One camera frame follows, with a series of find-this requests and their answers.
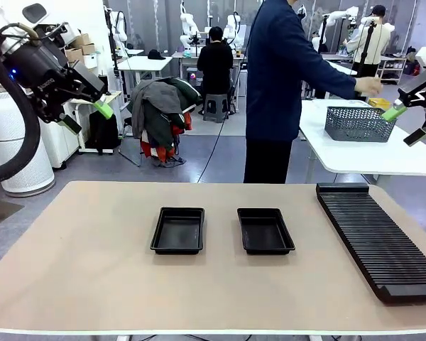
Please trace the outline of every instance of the gray wire basket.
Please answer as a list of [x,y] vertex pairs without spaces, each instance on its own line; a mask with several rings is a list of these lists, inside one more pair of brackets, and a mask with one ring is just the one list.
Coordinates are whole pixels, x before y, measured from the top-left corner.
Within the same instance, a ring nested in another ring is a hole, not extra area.
[[396,120],[381,118],[379,108],[328,107],[325,131],[336,141],[387,142]]

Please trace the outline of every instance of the black tray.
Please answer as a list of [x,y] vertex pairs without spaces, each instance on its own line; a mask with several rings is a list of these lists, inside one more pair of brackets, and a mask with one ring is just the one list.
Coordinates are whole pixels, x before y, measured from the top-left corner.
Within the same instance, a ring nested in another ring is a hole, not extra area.
[[157,254],[198,254],[204,248],[203,208],[161,208],[150,249]]
[[248,254],[288,254],[295,250],[280,210],[239,208],[237,212]]
[[384,303],[426,302],[426,256],[369,195],[366,184],[317,184],[317,198]]

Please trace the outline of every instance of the stool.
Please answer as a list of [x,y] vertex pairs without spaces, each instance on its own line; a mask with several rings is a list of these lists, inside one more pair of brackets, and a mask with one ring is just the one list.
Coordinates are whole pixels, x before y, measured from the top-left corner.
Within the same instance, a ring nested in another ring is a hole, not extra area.
[[228,114],[227,94],[207,94],[204,105],[204,121],[222,123]]

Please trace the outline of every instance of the black slotted rack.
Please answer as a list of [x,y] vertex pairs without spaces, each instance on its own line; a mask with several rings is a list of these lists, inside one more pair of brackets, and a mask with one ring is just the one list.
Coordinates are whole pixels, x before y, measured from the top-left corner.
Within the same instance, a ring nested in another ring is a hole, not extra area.
[[426,302],[426,256],[369,195],[366,184],[317,184],[317,198],[384,303]]

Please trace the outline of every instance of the white air purifier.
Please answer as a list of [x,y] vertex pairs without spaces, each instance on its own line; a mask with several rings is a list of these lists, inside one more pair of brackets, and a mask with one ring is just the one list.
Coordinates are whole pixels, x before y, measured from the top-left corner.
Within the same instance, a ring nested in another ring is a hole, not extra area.
[[[16,103],[8,92],[0,90],[0,165],[11,160],[23,143],[25,126]],[[55,176],[40,140],[32,161],[14,177],[1,183],[11,197],[28,197],[45,192],[55,184]]]

